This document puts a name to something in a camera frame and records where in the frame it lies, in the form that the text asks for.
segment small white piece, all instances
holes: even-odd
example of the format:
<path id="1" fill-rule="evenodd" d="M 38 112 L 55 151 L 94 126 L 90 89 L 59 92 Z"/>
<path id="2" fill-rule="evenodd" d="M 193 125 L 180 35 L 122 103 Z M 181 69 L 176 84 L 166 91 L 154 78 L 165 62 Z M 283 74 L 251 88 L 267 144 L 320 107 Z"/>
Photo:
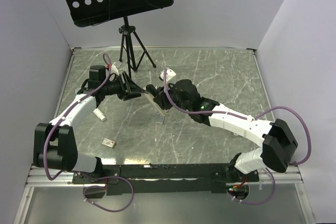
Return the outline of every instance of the small white piece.
<path id="1" fill-rule="evenodd" d="M 248 121 L 248 122 L 252 122 L 252 121 L 255 120 L 254 117 L 251 116 L 251 115 L 248 115 L 246 118 L 247 118 L 247 121 Z"/>
<path id="2" fill-rule="evenodd" d="M 162 81 L 163 81 L 163 76 L 164 76 L 164 70 L 162 70 L 161 73 L 160 73 L 160 80 L 162 80 Z M 176 83 L 176 73 L 170 68 L 167 68 L 166 82 L 167 82 L 167 84 L 169 84 L 169 83 L 175 84 Z"/>
<path id="3" fill-rule="evenodd" d="M 109 140 L 107 138 L 104 138 L 102 144 L 112 149 L 115 147 L 115 141 Z"/>
<path id="4" fill-rule="evenodd" d="M 101 112 L 99 108 L 96 108 L 93 113 L 102 121 L 104 122 L 106 120 L 106 116 Z"/>

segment marble floor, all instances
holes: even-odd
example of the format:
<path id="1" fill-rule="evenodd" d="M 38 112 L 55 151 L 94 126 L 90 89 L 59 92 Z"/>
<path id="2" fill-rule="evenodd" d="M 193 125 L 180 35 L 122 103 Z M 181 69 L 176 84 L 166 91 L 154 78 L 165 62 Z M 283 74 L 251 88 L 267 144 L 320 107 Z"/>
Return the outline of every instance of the marble floor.
<path id="1" fill-rule="evenodd" d="M 76 50 L 59 113 L 75 97 L 75 90 L 88 78 L 91 65 L 103 65 L 102 50 Z M 118 50 L 106 51 L 112 61 Z M 135 50 L 136 58 L 142 51 Z M 269 108 L 253 52 L 240 49 L 150 49 L 154 69 L 145 57 L 132 79 L 139 86 L 162 86 L 158 78 L 165 67 L 177 79 L 190 79 L 201 96 L 211 98 L 244 114 L 256 115 Z M 121 69 L 126 69 L 126 62 Z M 79 152 L 99 156 L 105 164 L 226 163 L 238 152 L 256 148 L 251 141 L 229 131 L 194 122 L 170 109 L 164 124 L 145 97 L 121 101 L 106 97 L 99 107 L 107 117 L 101 122 L 91 113 L 75 133 Z M 116 142 L 114 149 L 102 145 L 104 138 Z"/>

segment white backdrop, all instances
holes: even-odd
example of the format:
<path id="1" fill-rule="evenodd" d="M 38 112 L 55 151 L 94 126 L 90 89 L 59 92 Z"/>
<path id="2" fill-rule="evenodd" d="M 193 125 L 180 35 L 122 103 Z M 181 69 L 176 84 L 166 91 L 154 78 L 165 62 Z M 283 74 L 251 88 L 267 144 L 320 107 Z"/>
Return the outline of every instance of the white backdrop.
<path id="1" fill-rule="evenodd" d="M 257 50 L 271 104 L 295 109 L 312 138 L 300 165 L 317 223 L 336 222 L 336 0 L 285 0 Z M 307 151 L 302 126 L 278 112 L 298 138 L 296 160 Z"/>
<path id="2" fill-rule="evenodd" d="M 34 129 L 53 118 L 70 48 L 43 0 L 0 0 L 0 223 L 13 223 Z"/>
<path id="3" fill-rule="evenodd" d="M 65 0 L 45 0 L 70 47 L 118 46 L 122 20 L 76 27 Z M 174 0 L 130 17 L 145 45 L 258 48 L 283 0 Z"/>

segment white object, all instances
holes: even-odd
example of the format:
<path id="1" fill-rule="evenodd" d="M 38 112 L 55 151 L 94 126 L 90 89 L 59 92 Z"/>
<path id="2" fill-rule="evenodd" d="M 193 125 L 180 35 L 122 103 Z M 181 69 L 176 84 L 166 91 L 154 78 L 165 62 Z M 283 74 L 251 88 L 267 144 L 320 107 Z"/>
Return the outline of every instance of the white object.
<path id="1" fill-rule="evenodd" d="M 106 120 L 106 116 L 101 112 L 99 108 L 96 108 L 93 113 L 102 121 L 104 122 Z"/>
<path id="2" fill-rule="evenodd" d="M 259 146 L 256 150 L 248 153 L 242 153 L 236 161 L 235 167 L 244 174 L 248 174 L 254 170 L 265 168 L 261 154 L 263 152 L 262 143 L 264 142 L 263 135 L 268 134 L 272 125 L 271 121 L 255 120 L 251 115 L 244 115 L 229 109 L 228 107 L 220 104 L 214 107 L 213 111 L 230 112 L 243 116 L 245 119 L 226 114 L 212 114 L 209 117 L 210 126 L 219 127 L 233 132 L 235 135 L 243 136 Z"/>
<path id="3" fill-rule="evenodd" d="M 235 167 L 244 174 L 248 174 L 254 170 L 266 168 L 267 166 L 263 163 L 261 154 L 263 149 L 261 147 L 250 151 L 248 153 L 241 153 L 238 157 Z"/>
<path id="4" fill-rule="evenodd" d="M 209 122 L 210 126 L 223 128 L 225 130 L 243 136 L 260 147 L 262 146 L 262 143 L 264 141 L 263 134 L 267 134 L 272 128 L 272 125 L 270 125 L 271 121 L 253 120 L 251 116 L 231 110 L 223 104 L 214 107 L 213 111 L 230 111 L 230 113 L 241 115 L 243 117 L 246 117 L 247 119 L 250 119 L 244 120 L 233 115 L 216 113 L 212 114 L 212 116 L 209 117 Z"/>
<path id="5" fill-rule="evenodd" d="M 163 80 L 163 75 L 164 75 L 164 70 L 161 71 L 160 73 L 160 79 Z M 176 73 L 170 69 L 167 68 L 167 75 L 166 75 L 166 83 L 172 83 L 175 84 L 176 83 Z"/>
<path id="6" fill-rule="evenodd" d="M 115 73 L 118 76 L 119 75 L 118 67 L 120 66 L 121 66 L 120 61 L 114 62 L 111 66 L 111 73 Z"/>
<path id="7" fill-rule="evenodd" d="M 73 110 L 67 115 L 64 116 L 64 113 L 72 106 L 75 102 L 83 98 L 85 94 L 76 95 L 74 101 L 69 105 L 61 115 L 51 120 L 50 123 L 55 125 L 59 119 L 62 119 L 62 122 L 59 126 L 69 125 L 73 128 L 73 131 L 81 124 L 81 122 L 96 109 L 96 99 L 95 97 L 89 96 L 79 104 L 77 104 Z M 92 173 L 95 170 L 97 165 L 97 159 L 95 157 L 90 157 L 85 154 L 78 153 L 77 161 L 72 170 Z"/>
<path id="8" fill-rule="evenodd" d="M 112 149 L 115 147 L 115 141 L 109 140 L 107 138 L 104 138 L 102 144 Z"/>
<path id="9" fill-rule="evenodd" d="M 85 94 L 76 95 L 74 101 L 62 112 L 61 115 L 52 119 L 50 123 L 55 125 L 59 119 L 64 117 L 64 113 L 68 110 L 79 99 L 83 98 Z M 81 124 L 81 122 L 96 108 L 96 99 L 95 97 L 89 96 L 81 103 L 77 104 L 73 110 L 66 116 L 66 118 L 61 122 L 59 126 L 69 125 L 72 126 L 73 131 Z"/>

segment robotic arm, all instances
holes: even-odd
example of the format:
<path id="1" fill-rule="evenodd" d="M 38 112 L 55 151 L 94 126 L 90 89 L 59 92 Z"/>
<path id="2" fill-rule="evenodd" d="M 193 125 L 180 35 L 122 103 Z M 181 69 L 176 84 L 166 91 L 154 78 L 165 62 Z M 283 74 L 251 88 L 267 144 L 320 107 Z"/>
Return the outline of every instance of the robotic arm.
<path id="1" fill-rule="evenodd" d="M 106 74 L 105 66 L 91 66 L 89 78 L 83 83 L 82 88 L 77 92 L 74 101 L 69 107 L 73 106 L 85 95 L 101 85 L 106 79 Z M 99 157 L 90 157 L 78 153 L 74 130 L 76 130 L 80 123 L 99 106 L 107 95 L 116 94 L 119 99 L 126 101 L 140 97 L 144 92 L 144 90 L 136 85 L 125 72 L 119 74 L 118 70 L 113 66 L 111 76 L 112 75 L 115 75 L 114 80 L 108 80 L 96 93 L 93 93 L 78 103 L 68 115 L 65 116 L 65 112 L 69 107 L 49 123 L 40 123 L 37 125 L 34 137 L 33 162 L 35 166 L 44 166 L 43 151 L 47 135 L 59 119 L 62 119 L 62 122 L 54 131 L 50 140 L 52 142 L 57 139 L 57 145 L 48 145 L 48 167 L 58 170 L 81 171 L 95 173 L 97 175 L 102 174 L 102 164 Z"/>
<path id="2" fill-rule="evenodd" d="M 171 69 L 167 70 L 166 82 L 169 87 L 168 93 L 179 108 L 189 112 L 208 112 L 189 114 L 195 122 L 229 130 L 259 146 L 251 152 L 238 153 L 231 160 L 231 164 L 241 173 L 248 174 L 265 167 L 279 173 L 287 170 L 298 143 L 285 121 L 256 120 L 251 115 L 241 114 L 217 101 L 201 97 L 191 80 L 184 79 L 176 82 L 176 74 Z M 169 110 L 172 107 L 164 87 L 156 89 L 150 84 L 146 86 L 146 90 L 162 110 Z"/>

